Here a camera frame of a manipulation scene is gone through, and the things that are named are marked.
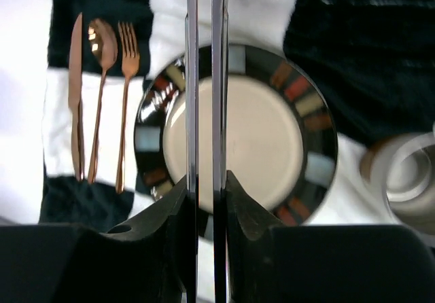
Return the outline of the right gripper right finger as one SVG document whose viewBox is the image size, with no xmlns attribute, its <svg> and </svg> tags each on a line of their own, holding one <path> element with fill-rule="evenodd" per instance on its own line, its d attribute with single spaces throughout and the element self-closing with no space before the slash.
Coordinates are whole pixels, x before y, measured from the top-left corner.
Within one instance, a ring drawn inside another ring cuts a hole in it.
<svg viewBox="0 0 435 303">
<path fill-rule="evenodd" d="M 273 288 L 267 248 L 275 218 L 243 188 L 232 171 L 226 181 L 228 264 L 232 302 L 266 302 Z"/>
</svg>

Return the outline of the metal tongs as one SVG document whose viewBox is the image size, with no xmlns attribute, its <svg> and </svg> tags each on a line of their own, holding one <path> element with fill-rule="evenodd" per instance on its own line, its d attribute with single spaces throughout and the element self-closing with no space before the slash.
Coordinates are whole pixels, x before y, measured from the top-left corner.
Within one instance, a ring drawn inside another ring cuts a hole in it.
<svg viewBox="0 0 435 303">
<path fill-rule="evenodd" d="M 187 190 L 195 225 L 213 218 L 214 300 L 227 301 L 226 108 L 228 90 L 228 0 L 211 0 L 209 60 L 199 37 L 199 0 L 187 0 L 186 144 Z"/>
</svg>

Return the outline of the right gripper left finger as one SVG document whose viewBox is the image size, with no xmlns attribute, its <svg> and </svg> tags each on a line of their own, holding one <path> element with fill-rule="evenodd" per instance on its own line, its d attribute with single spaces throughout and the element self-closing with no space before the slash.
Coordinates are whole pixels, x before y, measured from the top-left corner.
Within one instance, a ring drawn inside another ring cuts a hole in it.
<svg viewBox="0 0 435 303">
<path fill-rule="evenodd" d="M 180 302 L 184 284 L 177 275 L 176 231 L 185 212 L 186 179 L 160 200 L 104 234 L 113 268 L 121 275 L 109 288 L 110 302 Z"/>
</svg>

